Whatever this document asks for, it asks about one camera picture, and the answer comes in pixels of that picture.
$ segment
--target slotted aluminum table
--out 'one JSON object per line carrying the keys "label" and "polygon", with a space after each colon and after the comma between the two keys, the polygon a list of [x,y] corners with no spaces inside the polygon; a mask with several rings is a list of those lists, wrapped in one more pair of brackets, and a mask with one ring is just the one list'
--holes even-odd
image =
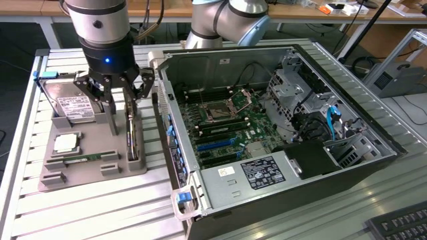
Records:
{"label": "slotted aluminum table", "polygon": [[[392,109],[366,93],[330,53],[307,39],[266,40],[260,45],[300,44],[352,95],[408,155],[354,188],[263,220],[216,240],[368,240],[364,221],[427,199],[426,140]],[[135,47],[139,66],[151,50],[180,49],[179,44]],[[32,73],[75,72],[88,68],[80,49],[51,50],[37,56]],[[121,93],[115,91],[117,108]],[[143,116],[148,172],[51,192],[37,191],[52,109],[29,78],[8,163],[0,188],[1,240],[183,240],[186,232],[174,217],[171,182],[155,121],[152,100],[139,103]]]}

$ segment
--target white sticker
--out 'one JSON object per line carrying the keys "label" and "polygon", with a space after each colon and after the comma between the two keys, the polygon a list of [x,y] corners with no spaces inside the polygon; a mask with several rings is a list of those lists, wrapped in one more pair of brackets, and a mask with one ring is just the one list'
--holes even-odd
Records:
{"label": "white sticker", "polygon": [[219,176],[224,177],[227,175],[235,174],[235,169],[232,166],[224,167],[222,169],[218,169]]}
{"label": "white sticker", "polygon": [[228,130],[228,127],[224,127],[224,128],[220,128],[220,129],[215,129],[211,131],[211,134],[214,133],[218,133],[218,132],[223,132],[223,131],[227,131]]}
{"label": "white sticker", "polygon": [[95,117],[91,101],[87,96],[59,97],[57,101],[69,120]]}
{"label": "white sticker", "polygon": [[230,58],[220,59],[219,64],[230,64]]}

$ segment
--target hard drive label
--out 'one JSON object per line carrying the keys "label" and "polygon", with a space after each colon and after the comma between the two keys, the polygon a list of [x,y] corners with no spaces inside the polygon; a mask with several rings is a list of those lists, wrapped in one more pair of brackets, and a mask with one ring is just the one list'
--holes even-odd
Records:
{"label": "hard drive label", "polygon": [[254,190],[286,181],[272,156],[242,163],[242,168]]}
{"label": "hard drive label", "polygon": [[87,96],[59,97],[57,102],[69,120],[95,117],[91,101]]}

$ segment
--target blue cable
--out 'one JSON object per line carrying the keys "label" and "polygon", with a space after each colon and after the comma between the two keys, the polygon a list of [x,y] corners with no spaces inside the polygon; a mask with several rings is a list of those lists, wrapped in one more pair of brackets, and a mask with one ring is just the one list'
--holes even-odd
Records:
{"label": "blue cable", "polygon": [[335,141],[335,129],[332,126],[332,114],[342,115],[342,112],[336,106],[331,106],[327,109],[327,113],[326,113],[326,121],[327,121],[328,128],[331,129],[331,132],[332,132],[332,141]]}

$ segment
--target black keyboard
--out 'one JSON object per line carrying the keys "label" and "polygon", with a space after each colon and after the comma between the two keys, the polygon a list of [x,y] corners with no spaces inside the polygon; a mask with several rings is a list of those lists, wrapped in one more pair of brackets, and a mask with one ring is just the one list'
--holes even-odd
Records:
{"label": "black keyboard", "polygon": [[427,201],[366,222],[378,240],[427,240]]}

